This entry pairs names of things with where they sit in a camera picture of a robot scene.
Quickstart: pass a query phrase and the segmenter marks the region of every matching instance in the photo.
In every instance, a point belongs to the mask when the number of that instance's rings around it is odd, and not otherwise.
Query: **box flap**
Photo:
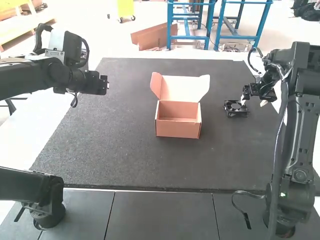
[[[210,75],[167,76],[153,72],[150,82],[150,88],[159,100],[180,102],[199,102],[209,87]]]
[[[132,32],[131,33],[131,41],[132,41],[133,44],[137,45],[138,44],[138,37],[140,35],[147,34],[147,33],[162,29],[162,28],[167,28],[167,23],[166,22],[162,23],[162,24],[159,24],[159,25],[156,25],[156,26],[152,26],[152,27],[149,27],[149,28],[142,29],[140,31]]]

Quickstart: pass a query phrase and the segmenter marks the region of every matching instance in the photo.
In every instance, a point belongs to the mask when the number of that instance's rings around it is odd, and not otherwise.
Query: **cardboard box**
[[[178,34],[178,24],[171,25],[171,35]],[[139,50],[162,48],[167,45],[167,23],[152,26],[140,31],[131,33],[131,41],[139,46]]]
[[[150,88],[159,99],[155,111],[156,136],[198,139],[202,124],[199,101],[209,87],[210,75],[164,76],[153,72]]]

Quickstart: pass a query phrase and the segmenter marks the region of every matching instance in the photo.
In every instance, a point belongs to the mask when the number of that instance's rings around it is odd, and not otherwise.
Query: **yellow cart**
[[[134,15],[134,0],[117,0],[116,8],[119,23],[122,24],[126,17],[130,17],[132,21],[136,20]]]

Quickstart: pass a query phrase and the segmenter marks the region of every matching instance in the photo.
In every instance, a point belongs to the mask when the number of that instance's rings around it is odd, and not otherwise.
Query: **small black part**
[[[16,215],[14,222],[17,223],[19,221],[19,219],[21,218],[22,214],[24,213],[25,208],[21,207],[20,211],[18,212],[18,214]]]
[[[227,113],[227,117],[247,117],[249,109],[245,104],[241,104],[238,100],[225,100],[223,105],[224,110]]]
[[[249,220],[248,213],[245,212],[245,213],[243,214],[243,216],[244,216],[244,220],[245,220],[246,227],[247,227],[249,230],[251,230],[252,228],[251,228],[251,223],[250,223],[250,220]]]

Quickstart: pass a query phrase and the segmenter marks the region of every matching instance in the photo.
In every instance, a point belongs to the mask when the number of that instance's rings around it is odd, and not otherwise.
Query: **metal stand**
[[[226,4],[240,4],[238,16],[224,16]],[[262,13],[262,17],[260,20],[260,24],[258,26],[258,30],[257,30],[255,36],[239,35],[238,34],[238,28],[240,25],[240,20],[241,20],[241,16],[242,16],[242,12],[243,12],[245,4],[265,4],[265,7],[264,7],[264,10]],[[252,41],[254,41],[253,46],[257,47],[259,44],[262,30],[264,29],[264,26],[265,26],[265,22],[266,22],[271,4],[273,4],[273,0],[266,0],[266,1],[262,1],[262,2],[261,1],[247,1],[246,2],[246,0],[241,0],[241,1],[222,0],[219,17],[218,16],[213,17],[213,19],[218,19],[218,25],[217,25],[216,37],[215,37],[213,49],[215,51],[218,51],[220,39],[252,40]],[[229,22],[229,20],[236,20],[234,27],[233,27],[232,23]],[[222,28],[223,24],[225,24],[227,26],[227,28],[230,30],[232,35],[221,35],[221,28]]]
[[[204,40],[204,50],[208,50],[209,41],[210,41],[210,33],[213,22],[213,14],[215,9],[215,0],[209,0],[208,3],[204,3],[204,0],[200,2],[174,2],[174,0],[168,0],[167,2],[167,49],[171,49],[171,40]],[[174,13],[174,5],[182,5],[184,13]],[[192,12],[187,12],[186,6],[193,6]],[[194,6],[200,5],[199,13],[195,13]],[[208,16],[206,20],[206,36],[191,36],[189,30],[189,20],[197,21],[197,29],[201,29],[202,15],[204,5],[208,5]],[[173,20],[183,20],[185,35],[171,35],[171,24]]]

